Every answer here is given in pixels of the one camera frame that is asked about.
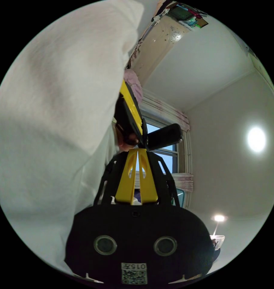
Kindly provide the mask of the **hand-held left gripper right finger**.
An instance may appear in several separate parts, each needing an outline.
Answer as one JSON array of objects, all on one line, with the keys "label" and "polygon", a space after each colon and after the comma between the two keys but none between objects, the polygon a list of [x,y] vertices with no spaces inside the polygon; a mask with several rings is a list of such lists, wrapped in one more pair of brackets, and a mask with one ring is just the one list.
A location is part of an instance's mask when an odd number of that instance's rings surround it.
[{"label": "hand-held left gripper right finger", "polygon": [[158,195],[146,149],[138,149],[138,160],[141,203],[142,205],[156,203]]}]

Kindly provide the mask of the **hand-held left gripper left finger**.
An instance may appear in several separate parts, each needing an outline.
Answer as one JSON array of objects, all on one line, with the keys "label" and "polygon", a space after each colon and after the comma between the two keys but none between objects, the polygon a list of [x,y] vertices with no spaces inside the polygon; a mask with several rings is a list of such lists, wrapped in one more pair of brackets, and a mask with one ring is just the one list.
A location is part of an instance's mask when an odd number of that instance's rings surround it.
[{"label": "hand-held left gripper left finger", "polygon": [[137,149],[131,149],[126,154],[125,164],[120,183],[115,195],[115,201],[133,205],[136,177]]}]

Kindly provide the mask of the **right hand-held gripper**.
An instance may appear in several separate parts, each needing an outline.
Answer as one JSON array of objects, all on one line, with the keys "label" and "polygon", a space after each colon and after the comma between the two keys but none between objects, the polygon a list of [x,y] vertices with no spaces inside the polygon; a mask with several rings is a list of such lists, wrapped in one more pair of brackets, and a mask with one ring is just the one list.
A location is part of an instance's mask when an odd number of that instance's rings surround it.
[{"label": "right hand-held gripper", "polygon": [[134,133],[138,139],[136,145],[139,148],[147,149],[147,124],[141,115],[134,93],[125,80],[122,81],[119,97],[115,106],[114,118],[126,141],[133,144],[129,136]]}]

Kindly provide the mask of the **person's right hand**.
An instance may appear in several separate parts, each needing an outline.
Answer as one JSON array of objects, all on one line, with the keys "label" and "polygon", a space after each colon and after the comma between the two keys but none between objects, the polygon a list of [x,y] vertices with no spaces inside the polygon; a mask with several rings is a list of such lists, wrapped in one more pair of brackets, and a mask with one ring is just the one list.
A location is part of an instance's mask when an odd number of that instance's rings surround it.
[{"label": "person's right hand", "polygon": [[139,139],[137,138],[135,133],[131,133],[127,137],[124,137],[122,131],[118,126],[115,126],[117,133],[117,140],[120,152],[127,152],[130,149],[133,149],[139,143]]}]

